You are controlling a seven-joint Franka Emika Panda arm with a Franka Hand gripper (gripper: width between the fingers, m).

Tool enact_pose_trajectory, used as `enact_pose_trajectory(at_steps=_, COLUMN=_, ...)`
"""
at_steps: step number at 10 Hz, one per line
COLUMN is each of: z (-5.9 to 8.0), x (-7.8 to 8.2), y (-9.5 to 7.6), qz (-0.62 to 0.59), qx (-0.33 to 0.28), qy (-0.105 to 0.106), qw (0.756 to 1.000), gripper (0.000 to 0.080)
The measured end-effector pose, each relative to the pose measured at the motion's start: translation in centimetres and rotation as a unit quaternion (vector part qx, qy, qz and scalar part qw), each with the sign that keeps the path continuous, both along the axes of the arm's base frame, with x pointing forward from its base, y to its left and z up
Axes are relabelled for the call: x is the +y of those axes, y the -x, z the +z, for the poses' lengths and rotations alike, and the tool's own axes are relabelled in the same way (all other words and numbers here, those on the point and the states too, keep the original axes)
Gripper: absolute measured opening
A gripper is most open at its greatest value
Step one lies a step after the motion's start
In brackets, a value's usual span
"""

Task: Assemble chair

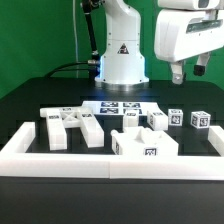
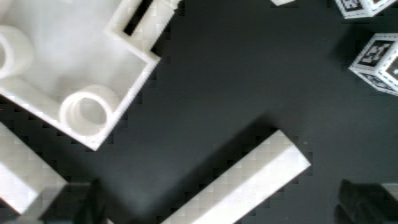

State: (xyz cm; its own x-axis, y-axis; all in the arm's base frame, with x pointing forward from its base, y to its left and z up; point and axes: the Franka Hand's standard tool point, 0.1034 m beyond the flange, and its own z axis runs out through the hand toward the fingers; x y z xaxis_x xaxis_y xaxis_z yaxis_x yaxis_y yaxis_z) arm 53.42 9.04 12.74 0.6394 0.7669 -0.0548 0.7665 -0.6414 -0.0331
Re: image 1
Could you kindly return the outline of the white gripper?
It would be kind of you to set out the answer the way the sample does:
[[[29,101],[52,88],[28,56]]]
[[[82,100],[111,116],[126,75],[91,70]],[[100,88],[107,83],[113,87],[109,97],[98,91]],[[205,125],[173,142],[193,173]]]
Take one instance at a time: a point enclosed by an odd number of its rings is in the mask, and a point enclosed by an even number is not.
[[[154,52],[158,59],[172,62],[172,82],[184,81],[184,62],[198,56],[194,74],[203,76],[210,60],[210,51],[224,46],[224,11],[214,20],[206,20],[205,11],[160,11],[155,29]]]

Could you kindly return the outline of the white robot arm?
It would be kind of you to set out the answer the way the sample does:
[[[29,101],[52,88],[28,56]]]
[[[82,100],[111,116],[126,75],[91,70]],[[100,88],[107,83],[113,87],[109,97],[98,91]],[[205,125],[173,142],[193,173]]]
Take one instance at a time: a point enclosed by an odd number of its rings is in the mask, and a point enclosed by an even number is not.
[[[224,0],[157,0],[154,53],[169,63],[172,82],[182,84],[184,64],[196,57],[194,74],[205,74],[211,52],[224,47]],[[92,56],[98,61],[95,84],[111,89],[145,85],[145,58],[140,53],[141,17],[124,0],[82,0]],[[91,12],[105,9],[106,51],[99,54]]]

